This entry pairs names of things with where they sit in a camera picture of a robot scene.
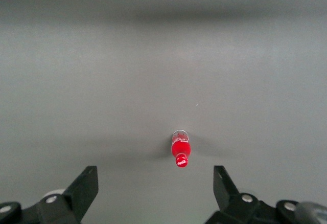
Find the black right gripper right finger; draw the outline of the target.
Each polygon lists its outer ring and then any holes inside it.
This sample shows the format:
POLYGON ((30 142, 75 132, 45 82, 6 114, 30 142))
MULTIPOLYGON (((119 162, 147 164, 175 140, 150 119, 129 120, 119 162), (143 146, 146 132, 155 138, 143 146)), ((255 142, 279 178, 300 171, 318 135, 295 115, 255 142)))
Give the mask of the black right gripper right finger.
POLYGON ((239 192, 224 166, 214 167, 213 192, 219 210, 206 223, 326 223, 326 206, 279 200, 272 207, 250 193, 239 192))

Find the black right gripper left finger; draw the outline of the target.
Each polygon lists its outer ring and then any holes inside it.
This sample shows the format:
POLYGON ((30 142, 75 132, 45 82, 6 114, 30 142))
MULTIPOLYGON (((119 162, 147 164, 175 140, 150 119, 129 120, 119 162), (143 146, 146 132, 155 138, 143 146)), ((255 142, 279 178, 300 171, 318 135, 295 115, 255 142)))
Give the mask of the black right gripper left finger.
POLYGON ((28 208, 1 203, 1 223, 81 223, 98 190, 97 166, 87 166, 66 189, 51 191, 28 208))

